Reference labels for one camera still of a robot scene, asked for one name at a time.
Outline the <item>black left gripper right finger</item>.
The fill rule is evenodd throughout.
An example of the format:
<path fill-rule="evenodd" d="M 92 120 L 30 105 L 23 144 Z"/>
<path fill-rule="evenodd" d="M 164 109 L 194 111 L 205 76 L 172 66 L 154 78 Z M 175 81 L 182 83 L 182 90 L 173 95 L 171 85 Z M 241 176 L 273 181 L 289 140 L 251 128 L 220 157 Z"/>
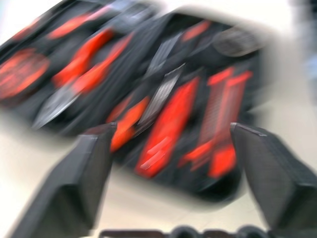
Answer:
<path fill-rule="evenodd" d="M 316 233 L 317 176 L 275 134 L 230 125 L 237 159 L 272 233 Z"/>

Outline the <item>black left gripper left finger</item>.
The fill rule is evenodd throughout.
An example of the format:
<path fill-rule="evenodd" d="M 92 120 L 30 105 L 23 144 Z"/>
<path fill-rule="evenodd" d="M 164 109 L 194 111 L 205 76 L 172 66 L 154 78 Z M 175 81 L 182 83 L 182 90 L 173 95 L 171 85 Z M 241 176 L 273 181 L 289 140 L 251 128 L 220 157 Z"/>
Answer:
<path fill-rule="evenodd" d="M 112 166 L 115 123 L 90 128 L 49 172 L 11 238 L 80 238 L 94 227 Z"/>

